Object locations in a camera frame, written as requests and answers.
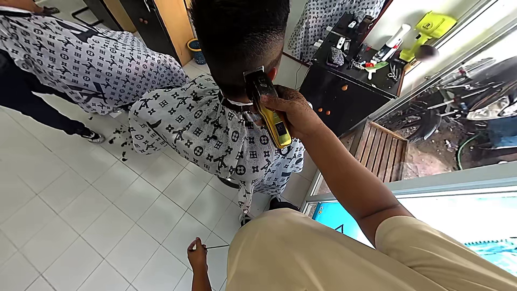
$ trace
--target black hair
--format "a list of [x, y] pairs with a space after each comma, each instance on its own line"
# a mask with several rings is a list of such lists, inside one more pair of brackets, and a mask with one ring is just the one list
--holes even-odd
[[225, 94], [245, 94], [244, 71], [278, 64], [289, 10], [289, 0], [192, 0], [201, 49]]

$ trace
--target trash bin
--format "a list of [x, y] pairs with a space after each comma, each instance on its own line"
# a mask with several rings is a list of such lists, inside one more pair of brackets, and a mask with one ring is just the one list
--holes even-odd
[[192, 38], [187, 43], [187, 47], [194, 53], [194, 61], [198, 65], [206, 64], [205, 56], [201, 51], [201, 45], [199, 44], [199, 40], [197, 38]]

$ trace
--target pants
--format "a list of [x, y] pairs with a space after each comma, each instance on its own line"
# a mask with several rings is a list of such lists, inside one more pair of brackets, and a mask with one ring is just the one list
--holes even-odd
[[36, 76], [20, 69], [4, 51], [0, 51], [0, 63], [0, 106], [19, 111], [69, 135], [92, 134], [82, 122], [64, 116], [33, 92], [54, 94], [75, 104], [68, 95], [41, 84]]
[[300, 211], [300, 209], [298, 207], [292, 205], [291, 203], [289, 203], [287, 201], [280, 201], [277, 198], [274, 198], [273, 200], [271, 200], [271, 203], [269, 204], [269, 210], [275, 210], [275, 209], [280, 209], [280, 208], [289, 208], [289, 209], [293, 209], [295, 211]]

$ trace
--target wooden pallet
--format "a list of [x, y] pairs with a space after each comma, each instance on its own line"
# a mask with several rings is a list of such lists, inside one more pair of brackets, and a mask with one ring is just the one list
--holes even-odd
[[407, 139], [366, 120], [341, 138], [350, 153], [383, 182], [402, 180]]

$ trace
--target barber's hand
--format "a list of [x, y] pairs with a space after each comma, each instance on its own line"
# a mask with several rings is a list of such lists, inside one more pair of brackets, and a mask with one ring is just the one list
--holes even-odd
[[288, 129], [292, 136], [301, 139], [309, 138], [325, 125], [314, 112], [300, 92], [275, 85], [279, 98], [263, 95], [261, 103], [266, 107], [284, 111], [288, 119]]
[[188, 247], [187, 256], [194, 273], [208, 272], [208, 265], [206, 263], [207, 252], [208, 250], [206, 249], [206, 245], [201, 244], [200, 238], [196, 238]]

